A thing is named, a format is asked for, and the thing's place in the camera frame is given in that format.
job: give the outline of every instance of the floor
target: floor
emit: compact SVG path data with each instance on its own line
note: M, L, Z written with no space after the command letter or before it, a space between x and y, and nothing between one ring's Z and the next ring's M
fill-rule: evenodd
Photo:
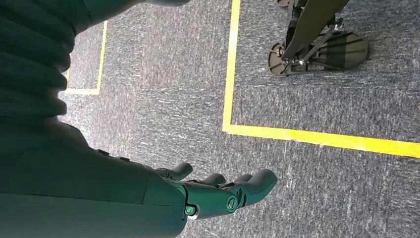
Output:
M222 131L231 8L140 4L82 33L61 119L112 155L153 168L190 162L190 178L279 177L264 201L189 221L182 238L420 237L419 159ZM287 12L261 0L242 1L240 14L232 124L420 142L420 1L351 0L340 15L369 40L368 60L286 78L267 59Z

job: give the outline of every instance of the yellow floor marking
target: yellow floor marking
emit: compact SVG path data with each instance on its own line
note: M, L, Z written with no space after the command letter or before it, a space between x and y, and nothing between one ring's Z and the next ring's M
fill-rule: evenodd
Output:
M293 140L317 145L346 149L363 150L376 153L411 156L420 158L420 143L385 140L331 133L271 128L248 125L232 125L234 80L236 70L236 50L239 30L241 0L233 0L230 22L229 51L226 71L226 92L223 110L222 130L234 135L261 137L268 139Z
M105 45L106 45L106 32L108 28L108 21L104 22L104 29L102 34L102 48L101 48L101 60L99 62L99 74L96 88L93 89L76 89L76 88L67 88L65 91L66 94L81 94L81 95L99 95L101 93L101 81L102 81L102 72L104 70L104 58L105 58ZM67 86L70 82L70 68L67 71Z

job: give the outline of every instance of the dark green robot body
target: dark green robot body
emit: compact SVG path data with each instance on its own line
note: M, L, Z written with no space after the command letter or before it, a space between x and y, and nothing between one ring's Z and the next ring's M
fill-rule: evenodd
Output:
M140 1L1 0L1 237L174 237L183 194L60 123L75 36Z

